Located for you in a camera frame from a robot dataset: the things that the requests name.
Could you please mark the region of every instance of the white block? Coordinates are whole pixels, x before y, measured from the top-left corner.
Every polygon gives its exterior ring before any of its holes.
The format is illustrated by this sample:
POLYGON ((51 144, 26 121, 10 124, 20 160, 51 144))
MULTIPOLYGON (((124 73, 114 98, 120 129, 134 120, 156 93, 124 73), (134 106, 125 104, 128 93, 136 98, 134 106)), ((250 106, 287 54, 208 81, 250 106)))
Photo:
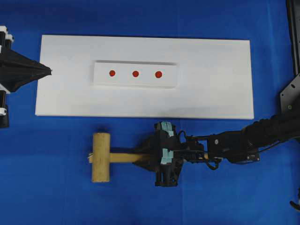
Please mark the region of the white block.
POLYGON ((96 62, 93 82, 94 85, 174 88, 177 70, 176 65, 96 62))
POLYGON ((252 119, 250 42, 44 35, 36 115, 252 119), (103 61, 174 63, 175 88, 95 86, 103 61))

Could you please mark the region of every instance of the blue cloth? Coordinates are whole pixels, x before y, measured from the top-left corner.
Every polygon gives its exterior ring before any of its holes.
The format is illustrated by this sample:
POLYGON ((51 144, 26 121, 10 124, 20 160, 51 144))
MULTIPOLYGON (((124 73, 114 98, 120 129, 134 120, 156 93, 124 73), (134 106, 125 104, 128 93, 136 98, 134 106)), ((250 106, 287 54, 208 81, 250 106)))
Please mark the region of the blue cloth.
MULTIPOLYGON (((34 60, 42 34, 250 39, 255 120, 279 112, 278 93, 293 78, 284 0, 1 0, 0 23, 15 36, 13 50, 34 60)), ((94 132, 110 132, 112 147, 131 148, 161 119, 37 117, 36 90, 33 82, 7 98, 10 128, 0 130, 0 224, 300 222, 289 206, 300 186, 297 142, 245 166, 224 160, 211 171, 184 164, 177 187, 154 187, 155 174, 132 164, 111 165, 111 182, 95 184, 87 161, 94 132)), ((168 121, 188 135, 253 122, 168 121)))

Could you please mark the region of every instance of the wooden mallet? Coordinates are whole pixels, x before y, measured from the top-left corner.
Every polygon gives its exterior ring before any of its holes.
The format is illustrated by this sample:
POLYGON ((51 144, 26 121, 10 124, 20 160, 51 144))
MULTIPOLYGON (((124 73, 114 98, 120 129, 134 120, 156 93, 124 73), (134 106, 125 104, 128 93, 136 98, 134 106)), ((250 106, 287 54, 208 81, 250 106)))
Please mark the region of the wooden mallet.
POLYGON ((110 163, 133 163, 149 160, 152 155, 132 153, 110 153, 110 134, 95 133, 93 153, 88 159, 92 163, 92 182, 109 182, 110 163))

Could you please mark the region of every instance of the white board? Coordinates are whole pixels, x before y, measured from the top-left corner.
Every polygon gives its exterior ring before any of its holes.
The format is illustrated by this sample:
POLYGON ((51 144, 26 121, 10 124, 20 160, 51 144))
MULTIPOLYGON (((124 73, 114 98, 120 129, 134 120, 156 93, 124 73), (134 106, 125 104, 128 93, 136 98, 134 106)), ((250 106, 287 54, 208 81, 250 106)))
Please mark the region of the white board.
POLYGON ((250 42, 43 35, 36 115, 252 119, 250 42), (174 88, 94 85, 97 62, 176 65, 174 88))

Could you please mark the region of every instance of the red dot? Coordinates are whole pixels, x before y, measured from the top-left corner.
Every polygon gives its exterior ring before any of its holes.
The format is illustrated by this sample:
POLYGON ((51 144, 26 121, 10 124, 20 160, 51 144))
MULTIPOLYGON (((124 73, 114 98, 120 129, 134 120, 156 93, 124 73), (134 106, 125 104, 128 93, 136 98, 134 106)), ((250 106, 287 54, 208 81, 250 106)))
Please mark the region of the red dot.
POLYGON ((156 76, 156 78, 160 78, 160 77, 163 76, 163 73, 160 72, 160 71, 157 71, 157 72, 155 73, 155 76, 156 76))
POLYGON ((116 72, 114 70, 109 71, 109 76, 115 76, 116 72))
POLYGON ((134 76, 134 77, 138 77, 139 76, 139 71, 133 71, 133 73, 132 73, 132 75, 134 76))

